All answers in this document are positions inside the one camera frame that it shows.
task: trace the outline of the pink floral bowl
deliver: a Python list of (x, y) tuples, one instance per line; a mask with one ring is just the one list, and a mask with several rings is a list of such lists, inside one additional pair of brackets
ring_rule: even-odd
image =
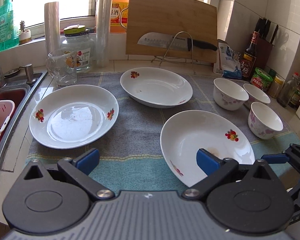
[(240, 85), (228, 79), (216, 78), (213, 83), (213, 99), (226, 110), (238, 110), (249, 99), (248, 93)]
[(253, 102), (260, 102), (265, 105), (270, 104), (270, 98), (266, 95), (265, 92), (263, 92), (258, 87), (255, 87), (251, 84), (244, 84), (244, 89), (247, 91), (249, 95), (248, 101), (245, 102), (245, 106), (250, 109), (251, 104)]
[(248, 125), (255, 136), (268, 140), (284, 128), (279, 116), (263, 103), (253, 102), (248, 116)]

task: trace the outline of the orange bottle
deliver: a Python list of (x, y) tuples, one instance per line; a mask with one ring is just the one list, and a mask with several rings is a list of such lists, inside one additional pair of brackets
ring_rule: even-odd
[[(111, 8), (111, 23), (110, 23), (110, 33), (125, 33), (126, 30), (120, 25), (119, 16), (120, 12), (127, 8), (129, 5), (129, 0), (112, 0)], [(128, 10), (124, 11), (122, 14), (122, 23), (127, 27), (128, 22)]]

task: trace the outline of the sauce jar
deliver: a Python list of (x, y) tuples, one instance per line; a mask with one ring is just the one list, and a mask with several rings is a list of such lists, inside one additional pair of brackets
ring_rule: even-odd
[(255, 68), (255, 72), (251, 78), (250, 84), (260, 88), (262, 91), (267, 91), (273, 78), (260, 68)]
[(271, 96), (272, 98), (277, 98), (283, 83), (284, 80), (276, 75), (268, 90), (268, 95)]
[(65, 40), (61, 48), (75, 48), (78, 51), (77, 73), (87, 72), (92, 67), (94, 60), (95, 41), (89, 36), (85, 25), (72, 25), (64, 30)]

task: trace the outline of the white plate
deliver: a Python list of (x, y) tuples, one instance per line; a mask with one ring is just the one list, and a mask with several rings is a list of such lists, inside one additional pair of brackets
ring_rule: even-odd
[(117, 99), (108, 90), (74, 85), (54, 91), (37, 104), (30, 116), (30, 130), (47, 147), (72, 149), (103, 136), (118, 113)]
[[(236, 133), (228, 139), (230, 131)], [(219, 159), (226, 157), (240, 164), (253, 164), (254, 151), (246, 136), (227, 119), (210, 112), (188, 110), (175, 114), (164, 124), (160, 145), (171, 171), (188, 187), (207, 175), (196, 161), (200, 148), (208, 150)]]
[(182, 105), (192, 97), (192, 87), (187, 80), (160, 68), (130, 69), (122, 74), (120, 84), (133, 99), (155, 108)]

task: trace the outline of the green bottle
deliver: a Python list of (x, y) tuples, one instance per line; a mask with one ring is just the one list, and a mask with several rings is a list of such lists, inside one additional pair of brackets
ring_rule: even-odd
[(19, 44), (19, 36), (13, 25), (11, 0), (4, 0), (0, 6), (0, 51)]

